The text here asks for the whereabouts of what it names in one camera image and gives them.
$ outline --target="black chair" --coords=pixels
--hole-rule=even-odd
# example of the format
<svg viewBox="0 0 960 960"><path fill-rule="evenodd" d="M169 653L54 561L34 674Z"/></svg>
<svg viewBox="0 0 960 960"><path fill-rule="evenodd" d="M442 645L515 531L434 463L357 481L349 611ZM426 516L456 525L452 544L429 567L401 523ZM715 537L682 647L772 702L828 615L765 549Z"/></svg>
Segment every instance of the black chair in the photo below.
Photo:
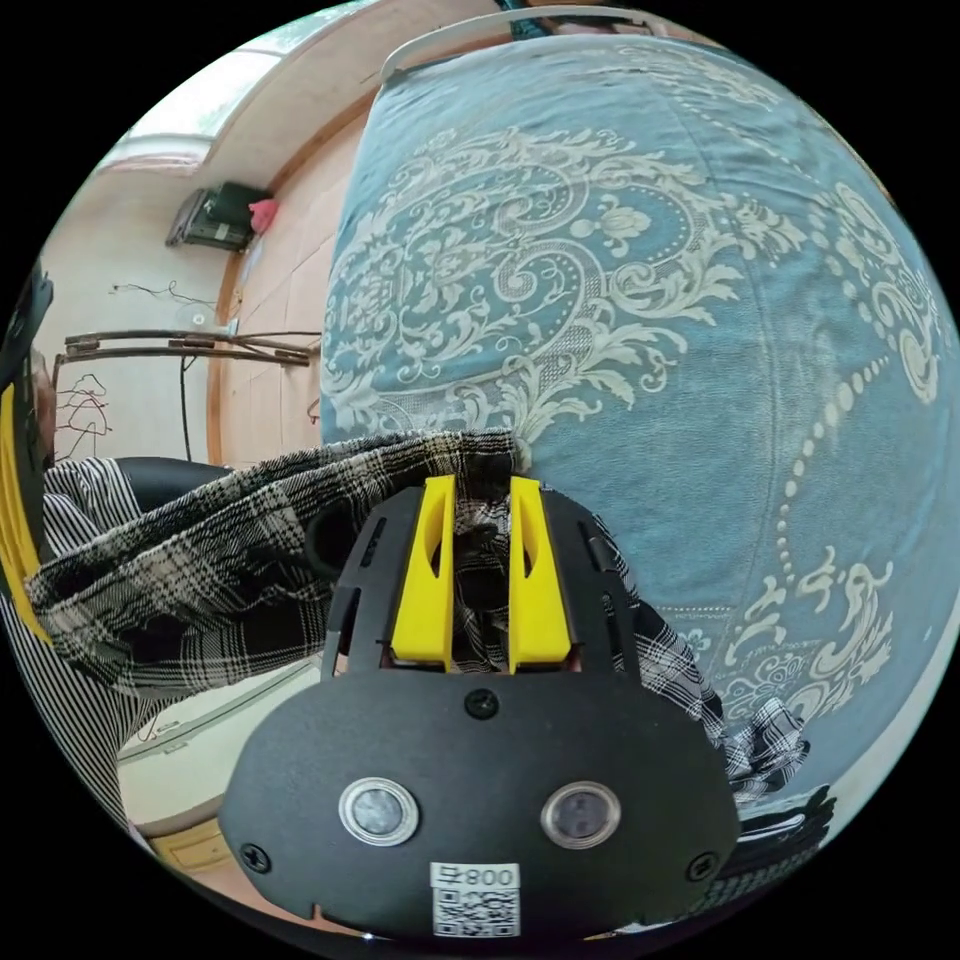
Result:
<svg viewBox="0 0 960 960"><path fill-rule="evenodd" d="M144 513L156 510L232 472L229 467L214 467L208 463L192 463L171 457L120 457L117 463L130 481L137 505Z"/></svg>

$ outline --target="floor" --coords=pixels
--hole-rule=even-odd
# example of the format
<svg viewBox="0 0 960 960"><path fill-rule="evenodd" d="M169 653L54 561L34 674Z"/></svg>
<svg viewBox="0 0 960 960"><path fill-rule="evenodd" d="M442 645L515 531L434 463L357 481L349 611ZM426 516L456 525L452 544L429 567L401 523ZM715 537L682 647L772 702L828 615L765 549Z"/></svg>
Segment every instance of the floor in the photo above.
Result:
<svg viewBox="0 0 960 960"><path fill-rule="evenodd" d="M365 120L344 127L278 191L276 219L246 252L234 290L230 316L240 333L298 331L278 342L319 344L334 235ZM310 367L246 361L221 367L224 463L242 468L320 443L317 359Z"/></svg>

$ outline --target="window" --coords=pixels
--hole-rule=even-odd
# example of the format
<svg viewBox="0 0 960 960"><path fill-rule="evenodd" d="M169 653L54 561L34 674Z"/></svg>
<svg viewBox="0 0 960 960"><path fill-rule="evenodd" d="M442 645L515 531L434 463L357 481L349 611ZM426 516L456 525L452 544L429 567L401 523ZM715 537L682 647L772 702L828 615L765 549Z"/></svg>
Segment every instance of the window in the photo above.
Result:
<svg viewBox="0 0 960 960"><path fill-rule="evenodd" d="M325 26L377 0L352 0L284 24L221 57L180 84L120 141L183 137L212 140L240 101L280 61Z"/></svg>
<svg viewBox="0 0 960 960"><path fill-rule="evenodd" d="M228 53L165 96L127 136L215 137L247 92L279 59L269 53Z"/></svg>

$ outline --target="qr code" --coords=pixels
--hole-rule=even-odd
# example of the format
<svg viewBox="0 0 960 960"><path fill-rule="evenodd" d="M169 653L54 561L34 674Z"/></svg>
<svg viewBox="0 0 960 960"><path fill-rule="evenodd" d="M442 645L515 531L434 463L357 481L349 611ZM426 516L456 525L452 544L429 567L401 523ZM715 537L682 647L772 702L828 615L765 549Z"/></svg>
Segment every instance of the qr code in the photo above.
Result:
<svg viewBox="0 0 960 960"><path fill-rule="evenodd" d="M520 936L519 890L434 890L438 937Z"/></svg>

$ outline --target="bed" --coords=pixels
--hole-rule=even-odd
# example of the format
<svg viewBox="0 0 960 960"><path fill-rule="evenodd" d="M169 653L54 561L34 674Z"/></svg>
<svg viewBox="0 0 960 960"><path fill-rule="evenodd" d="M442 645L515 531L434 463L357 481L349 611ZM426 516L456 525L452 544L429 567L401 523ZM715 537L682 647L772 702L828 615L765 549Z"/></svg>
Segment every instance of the bed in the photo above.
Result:
<svg viewBox="0 0 960 960"><path fill-rule="evenodd" d="M608 522L727 718L771 695L804 717L779 809L826 787L842 826L960 609L960 350L917 241L823 120L725 51L402 60L336 238L324 442L514 427Z"/></svg>

